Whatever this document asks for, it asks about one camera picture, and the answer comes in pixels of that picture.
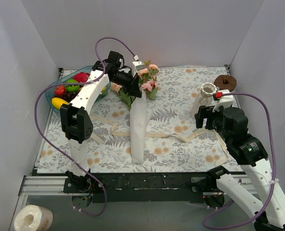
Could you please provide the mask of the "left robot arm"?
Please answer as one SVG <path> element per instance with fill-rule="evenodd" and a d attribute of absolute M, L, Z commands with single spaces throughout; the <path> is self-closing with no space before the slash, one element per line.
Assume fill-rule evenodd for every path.
<path fill-rule="evenodd" d="M 128 73 L 120 71 L 123 68 L 123 56 L 116 51 L 110 51 L 107 59 L 94 64 L 78 95 L 60 108 L 62 131 L 68 139 L 70 157 L 73 159 L 69 171 L 78 176 L 74 186 L 79 192 L 87 192 L 91 186 L 90 179 L 85 177 L 89 171 L 87 142 L 93 131 L 90 112 L 102 89 L 109 83 L 116 83 L 130 96 L 142 96 L 137 71 L 142 62 L 137 55 L 134 55 L 133 59 L 133 67 Z"/>

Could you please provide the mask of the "pink artificial flower bouquet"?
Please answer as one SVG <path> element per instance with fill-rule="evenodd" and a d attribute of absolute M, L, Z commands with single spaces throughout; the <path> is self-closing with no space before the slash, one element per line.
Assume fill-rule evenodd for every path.
<path fill-rule="evenodd" d="M 146 62 L 145 65 L 146 67 L 138 71 L 138 87 L 141 88 L 141 92 L 145 92 L 148 99 L 155 100 L 157 91 L 159 90 L 159 83 L 156 77 L 159 73 L 159 68 L 155 64 L 150 64 L 150 61 Z M 117 93 L 119 99 L 125 103 L 128 110 L 130 110 L 136 97 L 130 96 L 121 85 L 116 83 L 112 83 L 110 89 Z"/>

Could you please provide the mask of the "cream printed ribbon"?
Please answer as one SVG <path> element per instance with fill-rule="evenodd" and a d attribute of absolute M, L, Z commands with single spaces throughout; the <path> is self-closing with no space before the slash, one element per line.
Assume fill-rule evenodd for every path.
<path fill-rule="evenodd" d="M 116 121 L 107 119 L 107 118 L 99 116 L 99 115 L 91 115 L 90 118 L 92 120 L 100 121 L 102 123 L 111 125 L 110 133 L 113 136 L 117 136 L 117 137 L 129 137 L 130 136 L 129 131 L 128 132 L 117 131 L 119 129 L 119 123 Z M 181 135 L 178 135 L 177 133 L 165 134 L 165 133 L 147 132 L 145 137 L 146 138 L 174 138 L 174 139 L 178 139 L 181 142 L 189 143 L 194 138 L 197 138 L 199 135 L 206 133 L 206 132 L 207 132 L 207 129 L 200 128 L 200 129 L 196 130 L 194 133 L 191 133 L 187 137 L 183 137 Z M 222 165 L 222 164 L 226 163 L 229 160 L 230 155 L 228 153 L 228 150 L 227 150 L 226 144 L 224 143 L 224 140 L 220 137 L 220 135 L 216 135 L 216 137 L 217 137 L 217 140 L 218 140 L 218 142 L 219 142 L 219 144 L 220 144 L 220 146 L 221 146 L 221 148 L 225 154 L 224 157 L 220 157 L 218 160 L 215 160 L 215 164 L 218 166 L 218 165 Z"/>

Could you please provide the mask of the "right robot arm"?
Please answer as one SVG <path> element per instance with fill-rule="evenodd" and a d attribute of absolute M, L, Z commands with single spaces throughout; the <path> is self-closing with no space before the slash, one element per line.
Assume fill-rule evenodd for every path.
<path fill-rule="evenodd" d="M 255 230 L 285 231 L 285 194 L 278 181 L 272 179 L 274 169 L 262 143 L 248 133 L 248 118 L 243 110 L 220 107 L 219 111 L 213 111 L 212 106 L 200 106 L 194 117 L 197 128 L 205 120 L 205 128 L 215 130 L 223 139 L 228 153 L 247 174 L 259 198 L 241 186 L 223 166 L 209 170 L 198 185 L 228 194 L 254 218 Z"/>

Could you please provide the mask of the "white paper bouquet wrap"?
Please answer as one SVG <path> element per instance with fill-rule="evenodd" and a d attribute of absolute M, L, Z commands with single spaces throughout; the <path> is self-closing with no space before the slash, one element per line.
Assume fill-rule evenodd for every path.
<path fill-rule="evenodd" d="M 146 94 L 136 98 L 130 109 L 130 151 L 133 164 L 142 164 L 144 156 L 147 100 Z"/>

